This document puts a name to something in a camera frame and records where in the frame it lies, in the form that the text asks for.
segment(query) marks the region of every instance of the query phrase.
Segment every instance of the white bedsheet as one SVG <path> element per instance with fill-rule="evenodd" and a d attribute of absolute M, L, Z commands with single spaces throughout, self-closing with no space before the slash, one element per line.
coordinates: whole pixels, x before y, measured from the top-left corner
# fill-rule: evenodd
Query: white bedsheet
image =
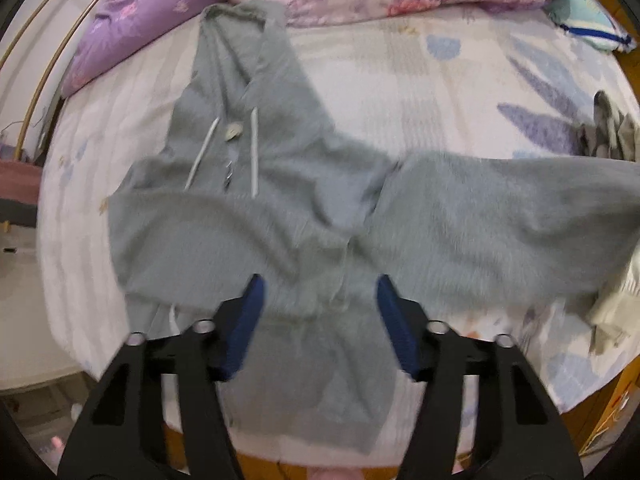
<path fill-rule="evenodd" d="M 128 332 L 110 261 L 106 199 L 132 162 L 162 148 L 173 104 L 190 80 L 197 33 L 195 18 L 87 85 L 66 102 L 56 129 L 38 224 L 47 311 L 55 339 L 94 376 Z M 541 11 L 490 16 L 450 7 L 290 36 L 338 128 L 393 155 L 425 149 L 493 158 L 565 155 L 572 128 L 591 121 L 600 89 L 640 116 L 614 57 L 565 36 Z M 556 404 L 568 410 L 639 352 L 636 337 L 590 356 L 587 307 L 558 299 L 458 312 L 446 321 L 479 338 L 512 333 Z M 396 465 L 421 392 L 398 373 L 393 407 L 367 456 L 233 429 L 232 439 L 239 451 L 274 461 Z M 473 433 L 472 381 L 465 395 L 461 450 Z M 177 424 L 175 399 L 167 410 Z"/>

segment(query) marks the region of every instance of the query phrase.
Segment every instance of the pillow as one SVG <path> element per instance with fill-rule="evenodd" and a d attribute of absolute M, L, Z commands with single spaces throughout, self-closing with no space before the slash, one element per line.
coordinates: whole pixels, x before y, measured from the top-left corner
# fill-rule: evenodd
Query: pillow
<path fill-rule="evenodd" d="M 554 0 L 545 11 L 556 25 L 598 50 L 631 52 L 637 46 L 597 0 Z"/>
<path fill-rule="evenodd" d="M 67 98 L 153 40 L 220 0 L 104 0 L 62 85 Z"/>

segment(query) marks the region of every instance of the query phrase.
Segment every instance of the gold metal bed frame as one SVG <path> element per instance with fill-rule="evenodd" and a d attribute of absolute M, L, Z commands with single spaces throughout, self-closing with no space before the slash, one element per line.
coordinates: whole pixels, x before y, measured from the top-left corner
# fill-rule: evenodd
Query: gold metal bed frame
<path fill-rule="evenodd" d="M 38 15 L 38 13 L 45 7 L 45 5 L 49 1 L 50 0 L 42 0 L 41 3 L 36 7 L 36 9 L 28 17 L 28 19 L 24 22 L 24 24 L 22 25 L 20 30 L 18 30 L 18 32 L 15 35 L 15 37 L 11 40 L 11 43 L 9 43 L 9 46 L 7 47 L 7 50 L 5 51 L 5 53 L 0 58 L 0 70 L 2 70 L 2 67 L 4 66 L 7 58 L 9 57 L 11 52 L 14 50 L 15 46 L 17 45 L 18 41 L 20 40 L 22 35 L 27 30 L 27 28 L 29 27 L 29 25 L 31 25 L 31 22 L 35 19 L 35 17 Z M 17 140 L 17 142 L 15 144 L 15 149 L 14 149 L 14 160 L 20 160 L 20 155 L 22 153 L 22 147 L 24 145 L 24 139 L 27 136 L 27 129 L 29 128 L 29 124 L 31 123 L 31 117 L 33 116 L 33 112 L 35 110 L 36 104 L 38 103 L 38 100 L 40 99 L 40 95 L 42 94 L 42 90 L 44 89 L 44 85 L 47 82 L 47 79 L 49 78 L 49 75 L 51 74 L 51 71 L 53 70 L 53 67 L 58 62 L 58 59 L 60 58 L 60 55 L 62 54 L 62 51 L 68 45 L 68 43 L 71 40 L 71 37 L 73 36 L 73 34 L 76 32 L 76 30 L 78 30 L 78 27 L 81 25 L 81 23 L 84 21 L 84 19 L 88 16 L 89 12 L 91 12 L 91 10 L 95 7 L 95 5 L 98 3 L 98 1 L 100 1 L 100 0 L 92 0 L 91 3 L 89 3 L 89 5 L 86 7 L 86 9 L 82 11 L 80 16 L 78 16 L 78 19 L 74 22 L 74 24 L 72 25 L 71 29 L 68 31 L 68 33 L 66 34 L 66 36 L 64 37 L 64 39 L 62 40 L 62 42 L 60 43 L 58 48 L 56 49 L 55 53 L 51 57 L 51 60 L 49 61 L 49 64 L 47 65 L 44 73 L 42 74 L 42 77 L 40 78 L 40 81 L 38 82 L 38 85 L 36 86 L 36 90 L 35 90 L 35 92 L 33 94 L 33 97 L 31 98 L 31 102 L 29 103 L 29 107 L 27 108 L 27 111 L 26 111 L 26 113 L 24 115 L 24 119 L 22 121 L 22 125 L 20 127 L 20 133 L 18 134 L 18 140 Z M 9 229 L 10 229 L 9 222 L 8 221 L 4 222 L 4 231 L 8 232 Z"/>

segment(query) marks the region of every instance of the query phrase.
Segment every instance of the crumpled clothing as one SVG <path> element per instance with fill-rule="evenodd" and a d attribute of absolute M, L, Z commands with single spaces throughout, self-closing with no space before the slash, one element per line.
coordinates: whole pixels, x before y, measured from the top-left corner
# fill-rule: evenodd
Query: crumpled clothing
<path fill-rule="evenodd" d="M 605 91 L 593 100 L 595 126 L 583 125 L 583 154 L 637 162 L 640 124 L 625 114 Z M 588 314 L 594 326 L 591 351 L 600 355 L 640 331 L 640 243 L 622 272 L 609 280 Z"/>

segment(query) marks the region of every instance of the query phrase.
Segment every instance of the clothing tag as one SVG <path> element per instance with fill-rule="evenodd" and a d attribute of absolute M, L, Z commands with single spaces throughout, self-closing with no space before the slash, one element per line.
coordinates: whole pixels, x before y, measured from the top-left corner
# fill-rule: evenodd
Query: clothing tag
<path fill-rule="evenodd" d="M 229 142 L 231 139 L 239 137 L 242 134 L 243 129 L 244 126 L 242 126 L 242 123 L 229 124 L 229 126 L 226 127 L 225 140 Z"/>

